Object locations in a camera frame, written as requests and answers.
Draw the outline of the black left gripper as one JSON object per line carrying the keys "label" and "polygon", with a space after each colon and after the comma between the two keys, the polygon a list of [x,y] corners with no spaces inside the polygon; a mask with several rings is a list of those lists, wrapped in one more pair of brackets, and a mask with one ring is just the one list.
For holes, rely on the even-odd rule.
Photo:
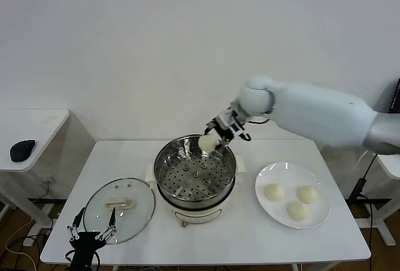
{"label": "black left gripper", "polygon": [[72,260],[69,270],[93,270],[92,262],[96,257],[96,270],[100,269],[100,258],[97,250],[103,248],[116,233],[116,208],[114,207],[107,225],[103,232],[79,232],[79,227],[84,215],[83,207],[74,217],[72,224],[67,226],[72,246]]}

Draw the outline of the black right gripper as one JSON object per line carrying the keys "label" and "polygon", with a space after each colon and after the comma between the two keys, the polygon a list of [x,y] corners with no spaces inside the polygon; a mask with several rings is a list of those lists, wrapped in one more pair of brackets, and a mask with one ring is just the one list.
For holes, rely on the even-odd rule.
{"label": "black right gripper", "polygon": [[231,108],[222,111],[213,120],[206,124],[204,135],[218,134],[215,151],[222,151],[229,143],[243,133],[241,124],[237,121],[237,114]]}

